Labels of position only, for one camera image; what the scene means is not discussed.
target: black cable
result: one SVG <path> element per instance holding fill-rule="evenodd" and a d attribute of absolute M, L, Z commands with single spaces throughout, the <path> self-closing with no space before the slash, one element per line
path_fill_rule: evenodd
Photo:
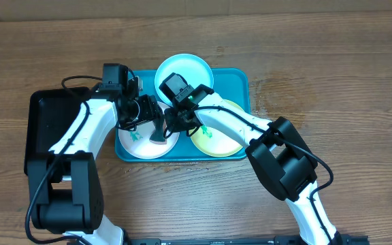
<path fill-rule="evenodd" d="M 170 137 L 170 136 L 172 135 L 172 131 L 173 131 L 173 130 L 171 130 L 171 132 L 170 132 L 169 135 L 166 135 L 166 132 L 167 132 L 167 130 L 169 130 L 169 129 L 171 129 L 171 128 L 173 129 L 173 128 L 175 127 L 175 124 L 176 124 L 176 122 L 177 122 L 177 120 L 178 120 L 179 118 L 182 118 L 183 116 L 186 116 L 186 115 L 188 115 L 188 114 L 190 114 L 190 113 L 192 113 L 192 112 L 195 112 L 195 111 L 197 111 L 197 110 L 206 110 L 206 109 L 215 109 L 215 110 L 226 111 L 226 112 L 232 114 L 233 116 L 235 116 L 236 118 L 240 119 L 243 123 L 246 123 L 246 124 L 247 124 L 249 127 L 251 127 L 252 129 L 257 130 L 257 131 L 259 131 L 259 132 L 261 132 L 261 133 L 265 133 L 265 130 L 258 128 L 256 125 L 254 125 L 253 123 L 247 121 L 247 120 L 244 119 L 242 116 L 240 116 L 239 114 L 236 114 L 235 112 L 231 111 L 230 109 L 227 109 L 227 108 L 224 108 L 224 107 L 221 107 L 221 106 L 201 106 L 201 107 L 195 108 L 195 109 L 193 109 L 193 110 L 186 111 L 186 112 L 180 114 L 178 117 L 176 117 L 176 118 L 174 119 L 174 121 L 172 121 L 172 124 L 171 124 L 170 126 L 169 126 L 169 125 L 166 126 L 166 128 L 165 128 L 165 130 L 164 130 L 164 133 L 163 133 L 164 138 L 167 139 L 168 137 Z M 320 159 L 318 156 L 312 154 L 311 152 L 308 152 L 307 150 L 304 150 L 303 148 L 300 148 L 299 146 L 296 146 L 295 144 L 290 143 L 290 142 L 288 142 L 288 141 L 282 139 L 281 137 L 279 137 L 279 136 L 277 136 L 277 135 L 274 135 L 274 137 L 275 137 L 277 140 L 279 140 L 279 141 L 281 141 L 282 143 L 284 143 L 286 146 L 293 147 L 293 148 L 295 148 L 295 149 L 297 149 L 297 150 L 302 151 L 304 154 L 308 155 L 309 157 L 312 157 L 312 158 L 315 159 L 317 162 L 319 162 L 319 163 L 326 169 L 326 171 L 329 173 L 329 180 L 328 180 L 326 183 L 324 183 L 324 184 L 318 186 L 317 188 L 315 188 L 313 191 L 311 191 L 311 194 L 310 194 L 309 199 L 310 199 L 310 202 L 311 202 L 312 209 L 314 210 L 314 213 L 316 214 L 316 217 L 317 217 L 317 219 L 318 219 L 318 221 L 319 221 L 319 223 L 320 223 L 321 228 L 322 228 L 323 231 L 325 232 L 325 234 L 326 234 L 326 236 L 327 236 L 327 239 L 329 240 L 329 243 L 332 244 L 331 236 L 329 235 L 329 232 L 327 231 L 326 226 L 323 224 L 323 221 L 321 220 L 321 217 L 320 217 L 320 215 L 319 215 L 319 212 L 318 212 L 318 210 L 317 210 L 317 208 L 316 208 L 316 206 L 315 206 L 315 204 L 314 204 L 314 201 L 315 201 L 315 200 L 314 200 L 314 198 L 313 198 L 313 197 L 314 197 L 314 194 L 317 193 L 317 191 L 323 190 L 324 188 L 326 188 L 326 187 L 328 187 L 330 184 L 332 184 L 332 182 L 333 182 L 333 172 L 332 172 L 331 168 L 330 168 L 322 159 Z"/>
<path fill-rule="evenodd" d="M 60 161 L 61 157 L 64 155 L 65 151 L 72 145 L 72 142 L 75 140 L 76 136 L 79 134 L 79 132 L 81 131 L 81 129 L 83 128 L 83 126 L 86 124 L 86 121 L 88 119 L 88 116 L 90 114 L 90 107 L 88 106 L 87 102 L 82 99 L 79 95 L 77 95 L 76 93 L 74 93 L 72 90 L 70 90 L 69 88 L 67 88 L 65 86 L 65 82 L 71 79 L 78 79 L 78 78 L 89 78 L 89 79 L 94 79 L 94 80 L 101 80 L 102 78 L 98 78 L 98 77 L 94 77 L 94 76 L 71 76 L 68 78 L 65 78 L 61 81 L 61 86 L 72 96 L 74 96 L 75 98 L 79 99 L 84 106 L 86 106 L 86 114 L 84 116 L 84 118 L 82 119 L 82 122 L 80 123 L 80 125 L 78 126 L 78 128 L 75 130 L 75 132 L 72 134 L 72 136 L 67 140 L 66 145 L 64 145 L 64 147 L 61 149 L 61 151 L 55 156 L 53 162 L 50 164 L 48 170 L 46 171 L 44 177 L 42 178 L 42 181 L 40 181 L 39 186 L 37 187 L 37 190 L 34 193 L 33 198 L 31 199 L 31 202 L 29 204 L 28 210 L 27 210 L 27 214 L 25 215 L 25 233 L 27 234 L 28 239 L 30 239 L 32 242 L 36 243 L 36 244 L 51 244 L 54 242 L 60 242 L 63 240 L 68 240 L 68 239 L 76 239 L 86 245 L 91 245 L 90 242 L 87 242 L 83 237 L 80 237 L 78 235 L 65 235 L 62 236 L 60 238 L 54 238 L 54 239 L 49 239 L 49 240 L 38 240 L 35 237 L 33 237 L 33 234 L 31 234 L 31 230 L 30 230 L 30 217 L 31 217 L 31 213 L 33 211 L 33 207 L 37 201 L 37 198 L 39 197 L 40 191 L 42 190 L 43 185 L 45 184 L 45 181 L 48 179 L 49 175 L 51 174 L 51 172 L 54 170 L 54 167 L 56 166 L 56 164 Z M 97 90 L 97 88 L 99 87 L 100 83 L 97 83 L 96 85 L 94 85 L 94 87 L 90 90 L 90 92 L 94 92 L 93 89 Z"/>

